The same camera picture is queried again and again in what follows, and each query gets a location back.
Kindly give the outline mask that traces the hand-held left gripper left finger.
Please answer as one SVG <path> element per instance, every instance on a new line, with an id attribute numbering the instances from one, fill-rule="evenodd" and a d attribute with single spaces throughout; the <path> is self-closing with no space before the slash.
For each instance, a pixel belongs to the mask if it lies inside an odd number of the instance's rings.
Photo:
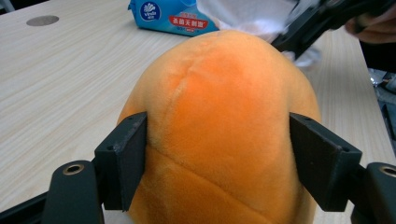
<path id="1" fill-rule="evenodd" d="M 145 171 L 148 114 L 123 119 L 95 149 L 100 200 L 106 210 L 128 211 Z"/>

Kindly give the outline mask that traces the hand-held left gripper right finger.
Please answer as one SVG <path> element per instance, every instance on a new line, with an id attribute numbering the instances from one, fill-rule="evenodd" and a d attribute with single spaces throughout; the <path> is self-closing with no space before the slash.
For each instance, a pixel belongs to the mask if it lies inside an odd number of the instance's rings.
<path id="1" fill-rule="evenodd" d="M 350 176 L 362 152 L 309 117 L 290 114 L 290 139 L 300 181 L 326 212 L 346 209 Z"/>

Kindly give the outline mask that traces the white wet wipe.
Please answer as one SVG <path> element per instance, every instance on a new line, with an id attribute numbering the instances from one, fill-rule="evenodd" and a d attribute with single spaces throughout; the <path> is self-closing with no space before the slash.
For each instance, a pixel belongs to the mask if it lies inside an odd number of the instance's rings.
<path id="1" fill-rule="evenodd" d="M 197 9 L 219 30 L 235 30 L 272 43 L 320 0 L 196 0 Z"/>

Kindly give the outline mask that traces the orange plush toy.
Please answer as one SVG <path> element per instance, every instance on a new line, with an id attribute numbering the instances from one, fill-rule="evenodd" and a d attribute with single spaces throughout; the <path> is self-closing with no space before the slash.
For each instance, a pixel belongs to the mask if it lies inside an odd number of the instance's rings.
<path id="1" fill-rule="evenodd" d="M 312 224 L 290 115 L 320 116 L 305 75 L 253 35 L 219 31 L 168 50 L 137 81 L 123 116 L 148 115 L 134 224 Z"/>

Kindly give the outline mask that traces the blue wet wipes pack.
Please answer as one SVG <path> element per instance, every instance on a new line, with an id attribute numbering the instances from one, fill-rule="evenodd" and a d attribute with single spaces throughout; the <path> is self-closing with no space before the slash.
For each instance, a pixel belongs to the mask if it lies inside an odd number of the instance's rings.
<path id="1" fill-rule="evenodd" d="M 196 0 L 130 0 L 139 28 L 177 35 L 197 36 L 217 31 L 215 23 L 201 13 Z"/>

